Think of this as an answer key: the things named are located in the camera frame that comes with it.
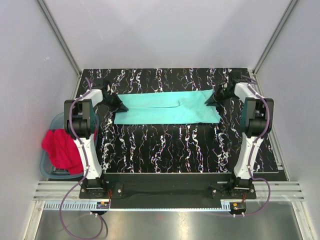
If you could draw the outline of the teal t shirt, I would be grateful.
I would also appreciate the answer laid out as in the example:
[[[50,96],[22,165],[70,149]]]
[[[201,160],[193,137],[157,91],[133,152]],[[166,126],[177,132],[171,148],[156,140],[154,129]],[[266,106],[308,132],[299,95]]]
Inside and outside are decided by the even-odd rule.
[[[218,124],[221,117],[206,100],[212,90],[120,94],[127,112],[115,114],[116,125]]]

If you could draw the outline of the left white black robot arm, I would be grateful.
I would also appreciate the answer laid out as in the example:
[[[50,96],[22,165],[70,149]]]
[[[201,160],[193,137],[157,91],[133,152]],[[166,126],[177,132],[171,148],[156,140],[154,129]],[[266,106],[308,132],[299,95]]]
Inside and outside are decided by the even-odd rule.
[[[98,129],[94,107],[99,104],[106,105],[113,113],[128,111],[110,86],[96,87],[76,99],[64,102],[64,129],[73,139],[80,156],[83,169],[81,192],[103,198],[108,193],[108,186],[102,176],[94,140],[95,131]]]

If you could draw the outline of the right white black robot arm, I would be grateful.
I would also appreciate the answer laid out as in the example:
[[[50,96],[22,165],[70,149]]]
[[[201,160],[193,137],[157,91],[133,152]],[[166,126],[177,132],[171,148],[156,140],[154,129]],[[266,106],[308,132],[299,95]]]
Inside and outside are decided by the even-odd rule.
[[[237,163],[223,191],[236,199],[253,189],[253,168],[260,146],[272,129],[274,101],[260,95],[249,83],[226,82],[219,85],[205,104],[221,107],[225,100],[233,97],[243,103],[242,143]]]

